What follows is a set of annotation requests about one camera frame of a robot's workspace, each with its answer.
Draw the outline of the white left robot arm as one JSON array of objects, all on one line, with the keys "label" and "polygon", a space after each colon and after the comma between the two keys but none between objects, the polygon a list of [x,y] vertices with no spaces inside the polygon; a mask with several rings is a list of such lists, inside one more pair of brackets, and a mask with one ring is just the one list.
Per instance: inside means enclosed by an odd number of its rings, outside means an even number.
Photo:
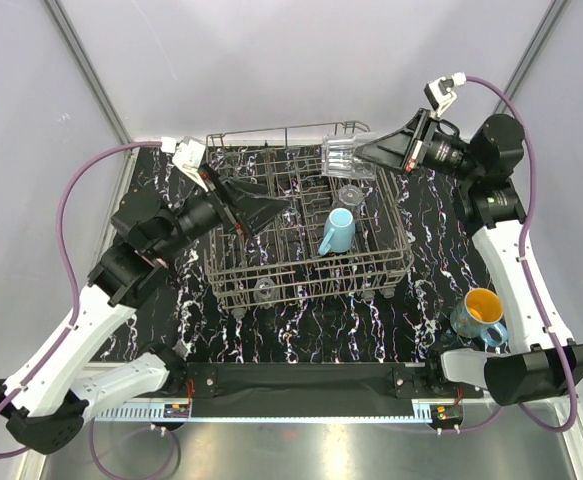
[{"label": "white left robot arm", "polygon": [[70,312],[30,360],[0,379],[0,416],[24,450],[55,453],[100,413],[144,394],[174,397],[184,390],[187,364],[160,342],[121,367],[80,374],[104,340],[166,283],[184,249],[219,227],[256,236],[290,206],[264,185],[222,176],[208,165],[199,172],[199,192],[178,208],[152,189],[122,198],[111,217],[117,239],[73,295]]}]

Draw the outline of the aluminium frame rail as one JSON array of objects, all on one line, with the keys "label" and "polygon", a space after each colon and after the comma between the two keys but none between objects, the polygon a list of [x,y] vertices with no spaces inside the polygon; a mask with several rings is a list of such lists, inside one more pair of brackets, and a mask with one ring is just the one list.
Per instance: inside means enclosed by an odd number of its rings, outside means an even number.
[{"label": "aluminium frame rail", "polygon": [[[193,412],[202,418],[343,418],[397,417],[406,413],[410,399],[369,392],[250,391],[213,398],[196,398],[186,365],[179,357],[144,354],[131,363],[93,377],[68,382],[60,393],[64,406],[90,420],[142,395],[175,398],[193,395]],[[489,392],[500,406],[554,398],[567,394],[567,380],[557,352],[528,352],[489,356],[484,352],[454,350],[427,361],[433,381],[468,384]]]}]

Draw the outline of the blue floral mug orange inside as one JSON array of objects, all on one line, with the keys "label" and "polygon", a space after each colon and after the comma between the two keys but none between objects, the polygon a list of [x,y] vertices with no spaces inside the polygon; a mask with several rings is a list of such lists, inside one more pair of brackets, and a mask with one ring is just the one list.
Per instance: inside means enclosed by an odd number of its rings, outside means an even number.
[{"label": "blue floral mug orange inside", "polygon": [[453,308],[450,325],[463,338],[479,338],[485,345],[498,348],[509,338],[502,323],[504,310],[496,293],[485,288],[475,288],[464,295]]}]

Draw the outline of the light blue ceramic mug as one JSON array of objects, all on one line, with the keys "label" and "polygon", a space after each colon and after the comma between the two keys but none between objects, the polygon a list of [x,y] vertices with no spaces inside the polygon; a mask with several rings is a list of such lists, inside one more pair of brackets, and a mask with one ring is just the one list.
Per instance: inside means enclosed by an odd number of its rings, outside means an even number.
[{"label": "light blue ceramic mug", "polygon": [[325,256],[329,253],[341,254],[348,252],[353,245],[355,230],[355,219],[348,209],[333,209],[329,213],[324,226],[318,255]]}]

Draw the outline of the clear glass cup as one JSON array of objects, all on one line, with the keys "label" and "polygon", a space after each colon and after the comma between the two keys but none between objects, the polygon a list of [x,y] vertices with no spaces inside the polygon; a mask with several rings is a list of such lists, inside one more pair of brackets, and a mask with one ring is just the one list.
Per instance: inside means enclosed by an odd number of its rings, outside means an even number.
[{"label": "clear glass cup", "polygon": [[322,174],[349,180],[374,180],[376,167],[355,156],[355,150],[378,138],[375,132],[327,135],[322,140]]},{"label": "clear glass cup", "polygon": [[261,307],[272,307],[279,297],[279,287],[272,278],[263,277],[256,282],[253,291],[253,299]]},{"label": "clear glass cup", "polygon": [[359,187],[348,184],[340,188],[337,200],[344,208],[355,210],[363,203],[364,194]]}]

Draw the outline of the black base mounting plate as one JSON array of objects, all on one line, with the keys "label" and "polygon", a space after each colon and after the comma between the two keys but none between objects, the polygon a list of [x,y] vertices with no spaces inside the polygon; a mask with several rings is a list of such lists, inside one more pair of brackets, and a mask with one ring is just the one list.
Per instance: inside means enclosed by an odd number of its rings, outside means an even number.
[{"label": "black base mounting plate", "polygon": [[433,381],[423,363],[189,363],[187,380],[196,398],[213,398],[250,391],[354,392],[396,398],[480,398],[468,384]]}]

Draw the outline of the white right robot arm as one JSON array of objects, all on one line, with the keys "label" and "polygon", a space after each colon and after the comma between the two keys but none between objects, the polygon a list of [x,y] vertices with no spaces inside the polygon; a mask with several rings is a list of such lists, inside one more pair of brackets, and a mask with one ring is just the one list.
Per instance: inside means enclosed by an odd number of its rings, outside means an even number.
[{"label": "white right robot arm", "polygon": [[460,383],[500,406],[566,396],[583,379],[583,343],[562,320],[544,283],[523,206],[511,180],[526,155],[525,131],[507,114],[489,116],[465,142],[456,127],[421,109],[401,129],[357,146],[354,156],[399,174],[426,168],[457,180],[456,215],[491,276],[504,309],[509,351],[438,347],[424,385],[446,397]]}]

